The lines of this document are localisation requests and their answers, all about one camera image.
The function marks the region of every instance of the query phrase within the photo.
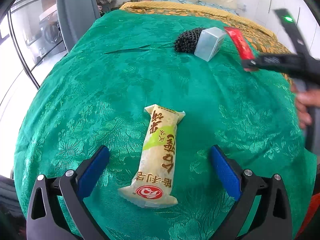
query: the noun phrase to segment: red snack wrapper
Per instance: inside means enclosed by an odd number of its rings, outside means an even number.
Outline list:
[[[234,27],[224,27],[225,31],[229,34],[233,43],[235,44],[241,59],[254,59],[248,43],[245,41],[241,31]]]

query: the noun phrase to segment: white floor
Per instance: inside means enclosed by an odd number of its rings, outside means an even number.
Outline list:
[[[37,93],[34,84],[25,72],[21,71],[21,64],[19,65],[19,62],[16,62],[17,60],[12,62],[13,52],[12,48],[10,48],[10,42],[12,41],[8,42],[8,46],[1,46],[2,51],[0,51],[0,57],[2,57],[0,65],[0,75],[2,79],[2,82],[0,80],[0,90],[1,92],[5,90],[2,94],[5,94],[8,90],[8,82],[12,84],[0,105],[0,175],[5,177],[10,177],[18,133],[27,110]],[[33,70],[32,73],[39,84],[46,78],[55,63],[66,53],[66,51],[63,51],[53,56],[48,55],[48,57]]]

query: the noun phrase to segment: blue gripper pad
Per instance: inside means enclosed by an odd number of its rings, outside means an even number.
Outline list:
[[[235,160],[228,159],[218,145],[211,147],[211,158],[226,192],[238,201],[241,196],[241,167]]]
[[[76,183],[78,185],[76,194],[79,200],[91,195],[100,175],[109,163],[109,158],[109,149],[101,145],[90,159],[81,162],[76,169]]]

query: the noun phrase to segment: green light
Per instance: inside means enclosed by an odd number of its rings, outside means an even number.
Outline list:
[[[285,16],[284,19],[288,22],[293,22],[293,19],[289,16]]]

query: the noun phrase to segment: rice cracker package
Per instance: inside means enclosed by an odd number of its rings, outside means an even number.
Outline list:
[[[144,108],[150,116],[144,139],[139,170],[131,185],[119,194],[142,208],[164,208],[178,203],[170,195],[176,159],[177,124],[185,116],[158,105]]]

